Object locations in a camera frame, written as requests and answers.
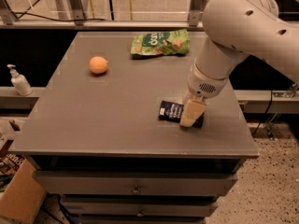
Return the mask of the white gripper with vent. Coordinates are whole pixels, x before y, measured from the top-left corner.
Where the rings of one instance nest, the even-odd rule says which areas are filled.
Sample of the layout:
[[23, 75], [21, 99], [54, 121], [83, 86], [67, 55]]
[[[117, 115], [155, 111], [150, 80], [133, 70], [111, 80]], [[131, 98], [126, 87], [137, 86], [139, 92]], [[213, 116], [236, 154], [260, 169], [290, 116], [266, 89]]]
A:
[[206, 100], [219, 95], [228, 79], [213, 79], [207, 77], [193, 63], [188, 74], [187, 87], [192, 95], [184, 98], [183, 112], [180, 118], [180, 125], [183, 127], [192, 127], [193, 124], [206, 111]]

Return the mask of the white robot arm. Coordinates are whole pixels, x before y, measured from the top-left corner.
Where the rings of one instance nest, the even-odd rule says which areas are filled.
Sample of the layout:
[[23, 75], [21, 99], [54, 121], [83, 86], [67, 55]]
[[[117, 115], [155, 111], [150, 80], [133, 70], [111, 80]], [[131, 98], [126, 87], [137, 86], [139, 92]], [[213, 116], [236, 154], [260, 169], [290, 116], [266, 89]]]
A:
[[202, 23], [206, 40], [190, 69], [181, 126], [193, 126], [250, 55], [299, 81], [299, 26], [278, 17], [275, 0], [210, 0]]

